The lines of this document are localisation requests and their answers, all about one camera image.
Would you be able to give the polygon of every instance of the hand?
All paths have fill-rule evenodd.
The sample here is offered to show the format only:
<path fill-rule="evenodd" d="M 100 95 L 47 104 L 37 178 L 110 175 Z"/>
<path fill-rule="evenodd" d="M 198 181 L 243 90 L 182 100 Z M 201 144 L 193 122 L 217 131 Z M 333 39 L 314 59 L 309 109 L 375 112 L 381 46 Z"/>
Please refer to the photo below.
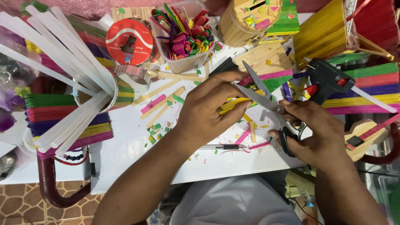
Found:
<path fill-rule="evenodd" d="M 216 110 L 226 102 L 227 98 L 245 97 L 230 83 L 248 76 L 248 73 L 240 71 L 219 73 L 188 93 L 178 122 L 172 129 L 177 133 L 175 137 L 182 138 L 180 141 L 184 142 L 182 143 L 184 147 L 196 151 L 243 117 L 252 101 L 241 102 L 224 115 L 220 115 Z"/>
<path fill-rule="evenodd" d="M 313 132 L 311 137 L 299 142 L 287 138 L 290 151 L 298 159 L 324 172 L 332 171 L 343 163 L 352 163 L 344 145 L 342 121 L 312 101 L 294 104 L 282 100 L 280 104 L 287 112 L 304 121 Z M 277 130 L 270 130 L 268 134 L 280 143 Z"/>

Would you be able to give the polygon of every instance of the scissor blade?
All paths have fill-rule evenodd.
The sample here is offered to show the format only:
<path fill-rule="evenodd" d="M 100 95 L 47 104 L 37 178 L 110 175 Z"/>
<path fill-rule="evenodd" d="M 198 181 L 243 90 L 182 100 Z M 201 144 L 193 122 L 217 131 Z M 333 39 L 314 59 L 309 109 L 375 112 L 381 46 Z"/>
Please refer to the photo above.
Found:
<path fill-rule="evenodd" d="M 253 100 L 255 103 L 258 103 L 259 105 L 261 105 L 262 107 L 276 113 L 279 115 L 282 115 L 284 112 L 284 108 L 278 104 L 277 102 L 273 102 L 271 100 L 269 100 L 268 98 L 265 98 L 264 96 L 255 93 L 252 90 L 249 90 L 245 87 L 242 87 L 240 85 L 235 84 L 236 87 L 239 88 L 239 90 L 246 95 L 248 98 L 250 98 L 251 100 Z"/>
<path fill-rule="evenodd" d="M 258 89 L 262 90 L 264 92 L 265 97 L 270 98 L 271 93 L 265 86 L 265 84 L 262 82 L 261 78 L 257 75 L 257 73 L 247 64 L 245 61 L 242 61 L 244 67 L 246 68 L 247 72 L 250 74 L 250 77 L 253 79 L 254 83 L 258 87 Z"/>

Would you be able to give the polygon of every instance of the white shirt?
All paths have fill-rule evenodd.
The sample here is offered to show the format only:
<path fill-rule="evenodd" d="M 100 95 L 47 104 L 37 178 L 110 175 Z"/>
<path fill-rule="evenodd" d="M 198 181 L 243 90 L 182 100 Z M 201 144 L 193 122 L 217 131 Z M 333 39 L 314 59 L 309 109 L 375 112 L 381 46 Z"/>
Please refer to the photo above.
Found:
<path fill-rule="evenodd" d="M 198 181 L 170 225 L 302 225 L 294 210 L 258 175 Z"/>

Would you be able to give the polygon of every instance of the person's left hand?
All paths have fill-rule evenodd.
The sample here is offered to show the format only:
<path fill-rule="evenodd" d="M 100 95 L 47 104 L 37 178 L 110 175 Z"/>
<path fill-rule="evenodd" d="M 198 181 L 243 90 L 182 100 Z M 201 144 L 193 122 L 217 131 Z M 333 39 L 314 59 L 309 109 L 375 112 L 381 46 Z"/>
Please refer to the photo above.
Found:
<path fill-rule="evenodd" d="M 171 130 L 190 151 L 209 143 L 240 120 L 252 101 L 237 104 L 220 115 L 216 110 L 227 98 L 245 97 L 231 82 L 242 80 L 249 74 L 229 71 L 216 74 L 188 93 L 176 126 Z"/>

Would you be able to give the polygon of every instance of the maroon handle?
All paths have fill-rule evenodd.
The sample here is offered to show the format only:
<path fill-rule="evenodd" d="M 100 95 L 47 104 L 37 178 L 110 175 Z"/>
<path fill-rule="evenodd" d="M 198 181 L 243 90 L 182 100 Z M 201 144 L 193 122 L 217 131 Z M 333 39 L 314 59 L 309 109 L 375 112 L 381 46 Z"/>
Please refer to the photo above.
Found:
<path fill-rule="evenodd" d="M 365 163 L 382 165 L 395 161 L 400 156 L 400 122 L 396 121 L 390 125 L 390 135 L 393 139 L 392 151 L 384 157 L 376 157 L 372 155 L 364 155 L 361 160 Z"/>
<path fill-rule="evenodd" d="M 68 208 L 78 203 L 82 198 L 90 193 L 90 182 L 77 190 L 68 198 L 61 196 L 56 187 L 56 168 L 54 159 L 40 159 L 39 166 L 39 184 L 43 199 L 56 208 Z"/>

